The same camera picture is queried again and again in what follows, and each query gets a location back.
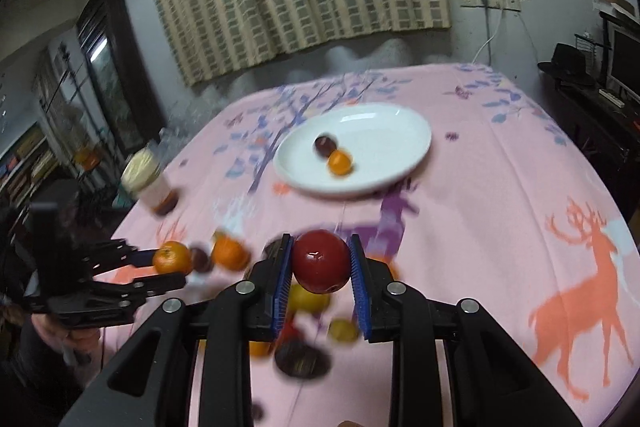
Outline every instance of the human hand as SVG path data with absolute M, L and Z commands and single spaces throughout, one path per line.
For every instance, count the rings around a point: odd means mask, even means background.
M 80 353 L 90 353 L 100 341 L 100 330 L 67 330 L 52 315 L 33 314 L 31 322 L 43 342 L 59 353 L 63 346 Z

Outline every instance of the white plate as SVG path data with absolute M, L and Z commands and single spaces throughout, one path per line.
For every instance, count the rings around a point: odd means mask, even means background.
M 321 134 L 353 157 L 353 171 L 334 176 L 314 147 Z M 325 195 L 357 195 L 406 176 L 427 154 L 431 127 L 415 111 L 388 103 L 341 107 L 310 118 L 279 145 L 273 159 L 287 184 Z

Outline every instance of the plate rim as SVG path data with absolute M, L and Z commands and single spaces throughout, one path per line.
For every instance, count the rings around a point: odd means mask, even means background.
M 286 175 L 286 171 L 282 168 L 282 166 L 280 165 L 280 161 L 278 160 L 278 158 L 280 157 L 280 150 L 281 147 L 283 146 L 283 144 L 290 139 L 291 136 L 294 135 L 294 133 L 296 133 L 300 128 L 302 128 L 303 126 L 305 126 L 310 120 L 313 120 L 314 118 L 318 118 L 320 116 L 326 116 L 331 114 L 334 111 L 340 111 L 340 110 L 349 110 L 349 109 L 356 109 L 356 108 L 364 108 L 367 106 L 376 106 L 376 107 L 386 107 L 386 108 L 396 108 L 396 109 L 401 109 L 404 111 L 409 111 L 414 113 L 415 115 L 417 115 L 426 125 L 427 130 L 429 131 L 429 138 L 427 141 L 427 145 L 425 147 L 424 153 L 419 157 L 419 159 L 417 161 L 415 161 L 414 163 L 412 163 L 411 166 L 407 167 L 406 169 L 403 169 L 401 173 L 399 174 L 394 174 L 393 176 L 387 176 L 385 177 L 383 180 L 380 180 L 379 182 L 376 182 L 375 184 L 369 184 L 367 185 L 367 187 L 360 187 L 360 188 L 340 188 L 340 187 L 336 187 L 335 189 L 326 189 L 326 188 L 320 188 L 320 187 L 308 187 L 307 185 L 301 185 L 299 183 L 296 183 L 295 181 L 293 181 L 292 178 L 290 178 L 290 176 Z M 419 164 L 420 162 L 422 162 L 422 160 L 424 160 L 425 156 L 427 156 L 427 153 L 429 152 L 430 148 L 431 148 L 431 142 L 433 141 L 433 129 L 431 128 L 431 125 L 429 124 L 429 121 L 423 116 L 421 115 L 419 112 L 417 112 L 415 109 L 411 108 L 411 107 L 407 107 L 405 105 L 398 105 L 395 103 L 386 103 L 386 102 L 367 102 L 367 103 L 361 103 L 358 104 L 357 106 L 342 106 L 342 107 L 336 107 L 334 109 L 332 109 L 331 111 L 328 111 L 326 113 L 322 113 L 322 114 L 317 114 L 311 118 L 309 118 L 307 121 L 305 121 L 305 123 L 300 124 L 299 126 L 296 126 L 294 129 L 292 129 L 292 131 L 287 134 L 287 136 L 282 140 L 282 142 L 280 142 L 280 144 L 278 145 L 278 148 L 276 149 L 276 152 L 274 154 L 273 157 L 273 167 L 276 171 L 276 176 L 283 182 L 285 182 L 287 185 L 289 185 L 292 188 L 295 188 L 297 190 L 300 190 L 301 192 L 304 192 L 306 194 L 320 194 L 323 196 L 342 196 L 342 195 L 359 195 L 359 194 L 366 194 L 369 192 L 373 192 L 375 190 L 379 190 L 380 188 L 383 188 L 387 185 L 391 185 L 394 182 L 397 182 L 398 180 L 401 180 L 402 178 L 404 178 L 407 174 L 409 174 L 410 172 L 412 172 Z

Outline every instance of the silver screw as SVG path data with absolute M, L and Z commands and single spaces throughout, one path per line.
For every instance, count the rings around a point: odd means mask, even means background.
M 167 299 L 162 303 L 162 309 L 167 313 L 177 312 L 182 307 L 178 299 Z
M 247 295 L 255 290 L 255 284 L 251 281 L 240 281 L 236 284 L 236 291 L 241 295 Z
M 460 302 L 460 307 L 465 313 L 476 313 L 480 309 L 480 304 L 478 304 L 478 301 L 474 301 L 473 299 L 465 299 Z
M 386 285 L 386 290 L 391 293 L 391 295 L 402 295 L 406 292 L 406 286 L 401 282 L 390 282 Z

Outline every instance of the purple deer print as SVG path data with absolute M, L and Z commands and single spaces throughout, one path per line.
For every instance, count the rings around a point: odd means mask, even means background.
M 380 203 L 380 220 L 376 223 L 356 223 L 343 225 L 340 223 L 335 232 L 344 240 L 357 233 L 360 236 L 362 247 L 367 256 L 382 257 L 391 261 L 402 243 L 405 223 L 402 213 L 408 210 L 412 214 L 420 213 L 420 210 L 411 204 L 405 197 L 404 191 L 414 192 L 417 185 L 411 184 L 411 178 L 389 187 L 382 196 Z

